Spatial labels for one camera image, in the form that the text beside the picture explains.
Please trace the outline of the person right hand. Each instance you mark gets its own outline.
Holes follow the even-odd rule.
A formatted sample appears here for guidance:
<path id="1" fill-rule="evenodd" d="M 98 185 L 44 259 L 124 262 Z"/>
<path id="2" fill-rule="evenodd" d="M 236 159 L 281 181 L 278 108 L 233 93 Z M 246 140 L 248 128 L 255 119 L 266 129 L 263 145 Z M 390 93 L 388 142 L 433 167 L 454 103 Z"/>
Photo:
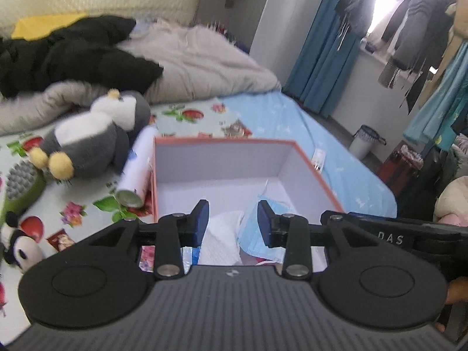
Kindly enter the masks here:
<path id="1" fill-rule="evenodd" d="M 448 295 L 445 301 L 445 306 L 452 305 L 460 302 L 467 302 L 468 298 L 468 279 L 461 276 L 448 284 Z M 440 332 L 444 332 L 448 320 L 445 319 L 446 315 L 441 314 L 435 324 Z"/>

